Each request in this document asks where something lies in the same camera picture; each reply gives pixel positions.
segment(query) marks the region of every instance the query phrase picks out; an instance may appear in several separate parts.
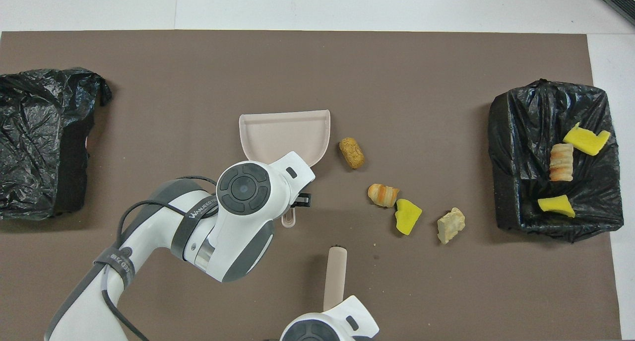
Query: brown table surface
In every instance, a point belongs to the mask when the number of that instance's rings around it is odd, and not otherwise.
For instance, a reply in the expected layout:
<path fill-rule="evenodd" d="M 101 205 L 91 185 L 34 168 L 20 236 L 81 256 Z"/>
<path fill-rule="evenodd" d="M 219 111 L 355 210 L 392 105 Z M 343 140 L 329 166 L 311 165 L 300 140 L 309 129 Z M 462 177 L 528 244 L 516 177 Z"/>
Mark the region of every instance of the brown table surface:
<path fill-rule="evenodd" d="M 377 340 L 619 339 L 608 233 L 576 244 L 496 228 L 487 155 L 494 97 L 539 78 L 592 84 L 586 37 L 565 34 L 297 31 L 2 33 L 0 73 L 84 67 L 114 100 L 89 137 L 86 206 L 40 222 L 0 221 L 0 339 L 38 340 L 114 240 L 121 213 L 163 181 L 218 178 L 244 160 L 243 113 L 331 110 L 331 142 L 297 211 L 260 264 L 220 284 L 158 250 L 121 311 L 153 341 L 277 338 L 320 311 L 328 248 L 349 253 Z M 367 156 L 349 169 L 336 148 Z M 410 236 L 372 205 L 372 183 L 423 210 Z M 436 219 L 466 228 L 448 245 Z"/>

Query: black plastic bag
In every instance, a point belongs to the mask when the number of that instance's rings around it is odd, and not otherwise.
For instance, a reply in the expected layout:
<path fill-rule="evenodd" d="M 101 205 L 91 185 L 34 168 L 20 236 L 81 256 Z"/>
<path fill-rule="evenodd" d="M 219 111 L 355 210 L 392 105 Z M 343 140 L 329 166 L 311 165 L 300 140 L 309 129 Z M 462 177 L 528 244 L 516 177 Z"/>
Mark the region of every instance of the black plastic bag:
<path fill-rule="evenodd" d="M 0 75 L 0 219 L 82 208 L 95 104 L 111 99 L 104 79 L 83 68 Z"/>
<path fill-rule="evenodd" d="M 551 148 L 578 122 L 611 137 L 596 156 L 574 149 L 573 181 L 551 182 Z M 624 225 L 617 142 L 605 91 L 544 79 L 512 89 L 490 107 L 488 139 L 499 228 L 575 242 Z M 561 195 L 569 197 L 574 218 L 538 207 L 538 199 Z"/>

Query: yellow foam piece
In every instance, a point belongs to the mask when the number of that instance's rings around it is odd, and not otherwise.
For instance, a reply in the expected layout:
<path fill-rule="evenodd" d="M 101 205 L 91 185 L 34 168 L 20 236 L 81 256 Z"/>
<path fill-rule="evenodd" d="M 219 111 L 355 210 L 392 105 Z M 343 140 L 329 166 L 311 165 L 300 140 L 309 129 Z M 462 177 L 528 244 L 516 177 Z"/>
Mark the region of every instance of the yellow foam piece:
<path fill-rule="evenodd" d="M 415 223 L 417 223 L 419 216 L 421 216 L 421 212 L 423 211 L 411 201 L 398 199 L 397 212 L 395 212 L 397 230 L 405 235 L 410 235 L 412 228 L 415 226 Z"/>
<path fill-rule="evenodd" d="M 544 212 L 556 212 L 564 214 L 567 217 L 575 217 L 575 211 L 571 207 L 571 203 L 569 202 L 569 197 L 567 197 L 567 195 L 551 197 L 548 199 L 538 199 L 538 205 Z"/>
<path fill-rule="evenodd" d="M 564 141 L 567 144 L 573 144 L 576 149 L 591 156 L 597 155 L 604 147 L 611 133 L 602 130 L 597 136 L 590 130 L 580 128 L 580 123 L 576 124 L 567 135 Z"/>

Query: croissant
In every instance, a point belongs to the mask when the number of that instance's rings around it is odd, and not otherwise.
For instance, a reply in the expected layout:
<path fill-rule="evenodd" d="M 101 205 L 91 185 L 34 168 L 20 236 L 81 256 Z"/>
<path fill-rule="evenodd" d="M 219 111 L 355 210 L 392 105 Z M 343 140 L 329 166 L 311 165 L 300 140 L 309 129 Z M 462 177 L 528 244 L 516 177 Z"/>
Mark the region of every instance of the croissant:
<path fill-rule="evenodd" d="M 368 197 L 375 205 L 382 207 L 392 207 L 395 205 L 399 189 L 374 183 L 368 187 Z"/>
<path fill-rule="evenodd" d="M 573 144 L 555 144 L 549 160 L 551 181 L 573 181 Z"/>

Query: white table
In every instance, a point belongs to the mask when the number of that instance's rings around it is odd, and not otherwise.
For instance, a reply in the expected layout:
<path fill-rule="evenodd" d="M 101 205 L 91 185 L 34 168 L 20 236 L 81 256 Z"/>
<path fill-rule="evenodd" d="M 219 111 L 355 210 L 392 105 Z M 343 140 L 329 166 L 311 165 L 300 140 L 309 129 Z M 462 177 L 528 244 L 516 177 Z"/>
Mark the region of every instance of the white table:
<path fill-rule="evenodd" d="M 622 337 L 635 339 L 635 26 L 601 0 L 0 0 L 0 34 L 84 29 L 587 34 L 620 142 L 626 225 L 611 242 Z"/>

